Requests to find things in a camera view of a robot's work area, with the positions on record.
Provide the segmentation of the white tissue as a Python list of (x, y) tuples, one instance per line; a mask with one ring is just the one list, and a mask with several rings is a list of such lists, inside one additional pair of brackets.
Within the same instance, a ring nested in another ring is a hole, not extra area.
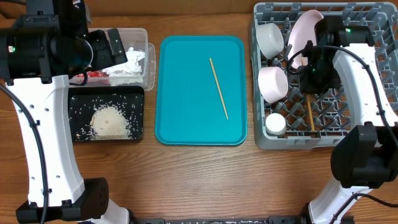
[(128, 48), (126, 52), (127, 62), (102, 70), (108, 75), (108, 81), (111, 86), (119, 86), (124, 84), (142, 83), (142, 67), (139, 62), (145, 59), (145, 52), (134, 50), (133, 47)]

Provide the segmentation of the red foil snack wrapper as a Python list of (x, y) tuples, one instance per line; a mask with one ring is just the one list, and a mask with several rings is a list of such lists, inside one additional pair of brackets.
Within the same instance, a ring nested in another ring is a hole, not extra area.
[(109, 85), (109, 75), (104, 72), (88, 71), (87, 73), (87, 85)]

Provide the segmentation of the pink round plate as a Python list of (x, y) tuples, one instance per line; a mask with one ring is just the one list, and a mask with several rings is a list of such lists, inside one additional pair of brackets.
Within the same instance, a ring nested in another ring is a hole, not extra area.
[(291, 46), (291, 49), (287, 56), (288, 59), (302, 50), (309, 40), (313, 45), (317, 44), (315, 24), (322, 19), (323, 15), (317, 10), (309, 10), (299, 17), (289, 36), (288, 45)]

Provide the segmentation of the pink bowl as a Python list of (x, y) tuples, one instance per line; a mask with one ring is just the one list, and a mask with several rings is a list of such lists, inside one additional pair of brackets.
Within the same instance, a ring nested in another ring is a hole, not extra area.
[(258, 85), (263, 99), (268, 103), (283, 99), (289, 90), (287, 76), (280, 67), (261, 68)]

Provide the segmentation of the grey-green bowl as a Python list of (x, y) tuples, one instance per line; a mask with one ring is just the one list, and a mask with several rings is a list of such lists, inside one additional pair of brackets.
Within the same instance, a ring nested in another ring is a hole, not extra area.
[(271, 59), (284, 49), (284, 39), (274, 23), (258, 25), (256, 28), (257, 44), (265, 58)]

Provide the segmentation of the pale green cup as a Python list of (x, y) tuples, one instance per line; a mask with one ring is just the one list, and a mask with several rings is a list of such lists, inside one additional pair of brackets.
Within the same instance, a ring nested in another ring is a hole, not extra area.
[(272, 113), (265, 120), (266, 133), (270, 136), (283, 136), (287, 130), (285, 118), (279, 113)]

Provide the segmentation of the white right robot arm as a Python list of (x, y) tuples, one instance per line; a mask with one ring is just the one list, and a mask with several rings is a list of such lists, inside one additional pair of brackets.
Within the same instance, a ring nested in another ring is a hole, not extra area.
[(384, 92), (376, 50), (365, 26), (301, 30), (294, 55), (304, 92), (321, 93), (333, 79), (344, 88), (351, 130), (331, 154), (332, 178), (303, 208), (302, 223), (351, 223), (345, 213), (361, 197), (397, 177), (397, 115)]

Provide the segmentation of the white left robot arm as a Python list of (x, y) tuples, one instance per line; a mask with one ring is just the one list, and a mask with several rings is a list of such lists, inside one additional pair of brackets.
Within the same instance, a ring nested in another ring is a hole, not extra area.
[(83, 1), (26, 0), (26, 14), (1, 30), (1, 90), (13, 101), (29, 170), (19, 223), (135, 223), (109, 197), (105, 178), (84, 179), (68, 117), (70, 80), (126, 62), (117, 29), (88, 31)]

